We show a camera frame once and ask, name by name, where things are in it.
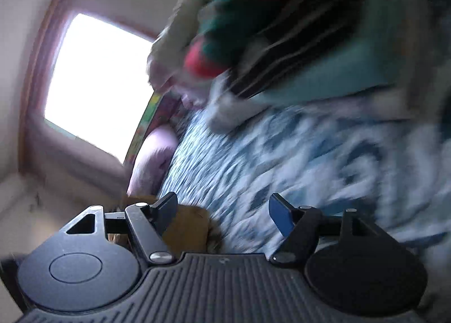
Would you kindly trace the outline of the pink pillow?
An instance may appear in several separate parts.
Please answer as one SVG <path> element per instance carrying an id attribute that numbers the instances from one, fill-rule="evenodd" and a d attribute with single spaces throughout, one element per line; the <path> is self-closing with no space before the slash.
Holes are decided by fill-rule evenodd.
<path id="1" fill-rule="evenodd" d="M 134 162 L 127 195 L 157 195 L 179 145 L 169 124 L 155 128 L 145 138 Z"/>

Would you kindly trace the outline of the grey green folded garment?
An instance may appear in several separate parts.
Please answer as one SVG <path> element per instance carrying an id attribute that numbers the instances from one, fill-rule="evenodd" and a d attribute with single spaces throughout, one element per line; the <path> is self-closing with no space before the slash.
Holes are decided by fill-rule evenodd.
<path id="1" fill-rule="evenodd" d="M 362 0 L 357 29 L 344 44 L 253 97 L 269 105 L 337 98 L 402 82 L 410 57 L 407 0 Z"/>

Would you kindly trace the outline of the colourful alphabet play mat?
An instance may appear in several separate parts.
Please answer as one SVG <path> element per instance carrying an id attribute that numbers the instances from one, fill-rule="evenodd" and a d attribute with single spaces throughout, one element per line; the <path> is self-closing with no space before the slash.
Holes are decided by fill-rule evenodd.
<path id="1" fill-rule="evenodd" d="M 147 102 L 147 106 L 142 115 L 141 120 L 138 123 L 137 129 L 134 132 L 134 136 L 132 138 L 129 149 L 126 153 L 125 160 L 123 165 L 126 167 L 132 166 L 135 161 L 135 158 L 142 147 L 142 144 L 145 140 L 145 134 L 151 124 L 151 121 L 155 115 L 155 112 L 158 109 L 159 103 L 161 101 L 162 95 L 157 93 L 153 93 L 149 102 Z"/>

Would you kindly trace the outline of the window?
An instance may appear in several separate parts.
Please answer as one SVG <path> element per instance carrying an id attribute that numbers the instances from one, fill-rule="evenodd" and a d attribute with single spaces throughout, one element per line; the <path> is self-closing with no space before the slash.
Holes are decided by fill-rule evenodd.
<path id="1" fill-rule="evenodd" d="M 146 62 L 153 42 L 78 14 L 57 55 L 44 117 L 124 161 L 154 92 Z"/>

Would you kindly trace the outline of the yellow printed kids garment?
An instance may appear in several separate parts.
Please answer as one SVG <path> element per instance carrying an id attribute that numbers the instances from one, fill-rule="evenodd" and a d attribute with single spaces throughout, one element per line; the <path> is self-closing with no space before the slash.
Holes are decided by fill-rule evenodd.
<path id="1" fill-rule="evenodd" d="M 150 205 L 158 198 L 154 195 L 128 196 L 123 201 L 124 206 L 138 202 Z M 209 234 L 213 231 L 209 212 L 201 207 L 192 205 L 178 205 L 176 216 L 163 233 L 163 241 L 171 253 L 180 257 L 182 252 L 188 253 L 214 253 L 208 251 Z M 126 234 L 107 234 L 108 240 L 131 251 L 131 242 Z"/>

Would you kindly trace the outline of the blue white patterned bedspread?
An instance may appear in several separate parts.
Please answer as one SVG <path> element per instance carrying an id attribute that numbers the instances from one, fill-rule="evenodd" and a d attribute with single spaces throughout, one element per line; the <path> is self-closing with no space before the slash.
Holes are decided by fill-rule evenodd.
<path id="1" fill-rule="evenodd" d="M 193 115 L 161 192 L 206 208 L 210 250 L 271 254 L 271 195 L 326 215 L 356 208 L 425 260 L 450 258 L 450 129 L 268 110 L 228 135 Z"/>

